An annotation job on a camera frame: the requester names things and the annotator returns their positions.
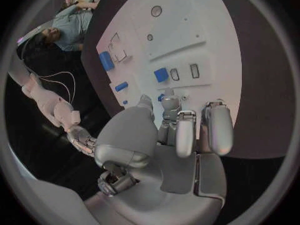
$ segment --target man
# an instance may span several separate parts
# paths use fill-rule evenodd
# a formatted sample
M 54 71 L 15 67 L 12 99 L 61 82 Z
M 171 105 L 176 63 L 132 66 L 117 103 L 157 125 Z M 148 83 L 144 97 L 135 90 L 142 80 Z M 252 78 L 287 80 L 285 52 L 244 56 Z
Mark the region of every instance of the man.
M 58 13 L 53 20 L 52 27 L 41 32 L 45 36 L 46 44 L 55 43 L 63 51 L 81 51 L 85 33 L 89 27 L 98 2 L 79 2 Z

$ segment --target man's hand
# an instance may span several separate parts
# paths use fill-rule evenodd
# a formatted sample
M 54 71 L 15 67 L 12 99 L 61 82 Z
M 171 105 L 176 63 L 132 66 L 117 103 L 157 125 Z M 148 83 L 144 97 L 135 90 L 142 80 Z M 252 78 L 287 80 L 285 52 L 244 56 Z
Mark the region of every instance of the man's hand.
M 99 2 L 85 2 L 85 1 L 80 1 L 79 3 L 77 3 L 77 7 L 79 9 L 96 9 L 96 7 L 98 6 Z

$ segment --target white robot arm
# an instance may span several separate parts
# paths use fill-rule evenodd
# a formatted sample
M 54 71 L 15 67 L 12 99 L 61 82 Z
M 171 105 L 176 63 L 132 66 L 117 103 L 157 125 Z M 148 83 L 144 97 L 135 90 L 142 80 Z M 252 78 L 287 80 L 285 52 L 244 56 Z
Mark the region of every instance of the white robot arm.
M 55 92 L 43 88 L 39 78 L 29 73 L 23 62 L 14 54 L 9 69 L 10 77 L 21 86 L 22 92 L 35 100 L 41 113 L 56 127 L 63 127 L 69 141 L 80 152 L 94 156 L 96 139 L 80 127 L 80 112 Z

